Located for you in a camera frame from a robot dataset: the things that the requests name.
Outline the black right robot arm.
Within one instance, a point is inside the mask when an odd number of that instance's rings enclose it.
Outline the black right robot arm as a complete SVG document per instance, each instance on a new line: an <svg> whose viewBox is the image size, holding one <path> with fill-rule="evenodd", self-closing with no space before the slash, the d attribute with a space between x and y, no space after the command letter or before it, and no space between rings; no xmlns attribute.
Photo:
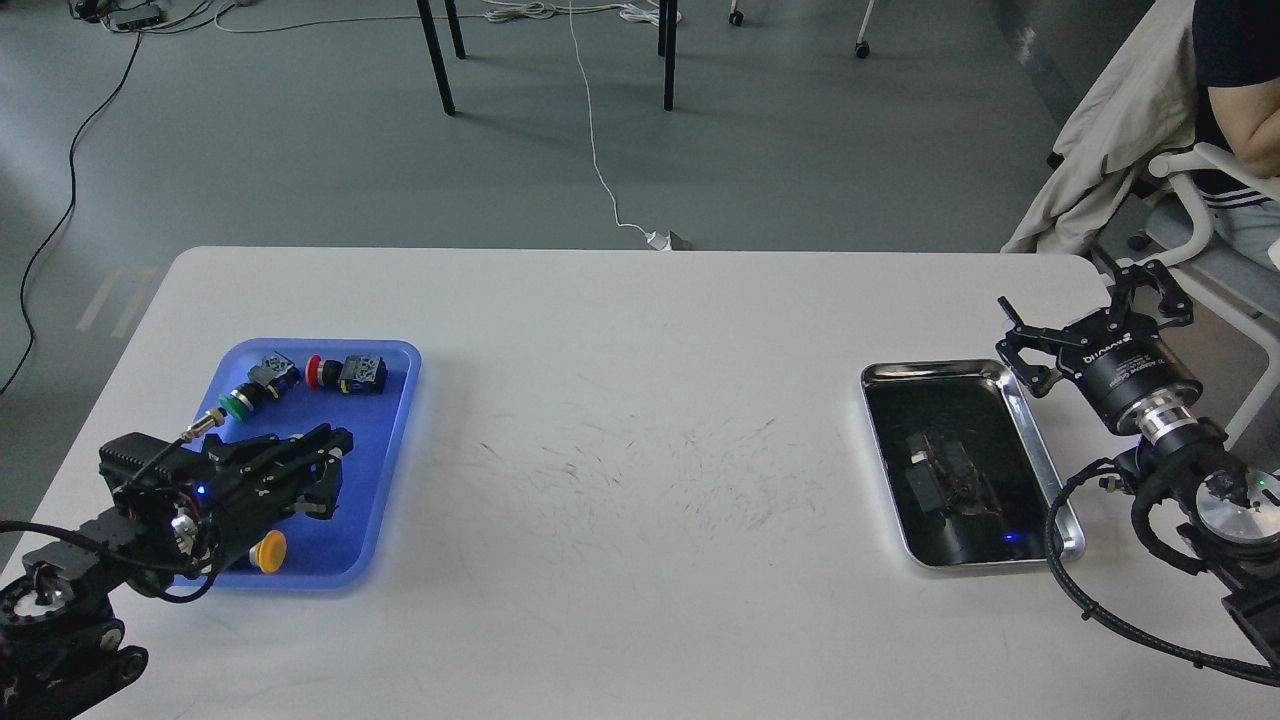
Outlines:
<svg viewBox="0 0 1280 720"><path fill-rule="evenodd" d="M1193 413L1202 386L1164 342L1167 327L1188 325L1193 304L1157 260L1123 266L1094 251L1112 284L1108 305L1061 329L1025 323L1007 299L1010 329L1001 361L1036 397L1071 382L1115 436L1134 448L1093 461L1048 502L1041 534L1053 579L1082 610L1117 635L1161 653L1247 682L1277 684L1277 478L1228 448L1221 425ZM1262 664L1174 644L1120 619L1088 596L1062 565L1056 521L1088 480L1132 497L1130 524L1156 559L1189 575L1207 571L1228 588L1229 618L1263 656Z"/></svg>

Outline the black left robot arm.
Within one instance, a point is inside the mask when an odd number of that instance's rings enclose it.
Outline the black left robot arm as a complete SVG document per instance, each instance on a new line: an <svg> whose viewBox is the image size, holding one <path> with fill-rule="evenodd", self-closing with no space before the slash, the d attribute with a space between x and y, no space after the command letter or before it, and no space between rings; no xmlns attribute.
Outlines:
<svg viewBox="0 0 1280 720"><path fill-rule="evenodd" d="M214 409L174 441L132 433L100 448L111 506L77 530L5 521L4 532L47 536L3 589L3 716L72 719L136 682L148 655L124 646L110 593L179 603L178 577L214 580L238 562L276 571L278 524L297 512L326 520L337 509L344 428L227 443Z"/></svg>

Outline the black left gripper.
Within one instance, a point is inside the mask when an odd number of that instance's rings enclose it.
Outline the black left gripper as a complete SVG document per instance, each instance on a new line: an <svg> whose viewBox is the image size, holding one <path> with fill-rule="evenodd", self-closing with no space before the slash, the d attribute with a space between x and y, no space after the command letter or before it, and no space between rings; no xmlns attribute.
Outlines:
<svg viewBox="0 0 1280 720"><path fill-rule="evenodd" d="M251 546L297 514L330 520L342 462L317 461L353 448L353 434L328 423L289 437L224 442L210 434L198 452L179 446L170 456L170 479L197 507L192 553L200 569L223 571L244 561Z"/></svg>

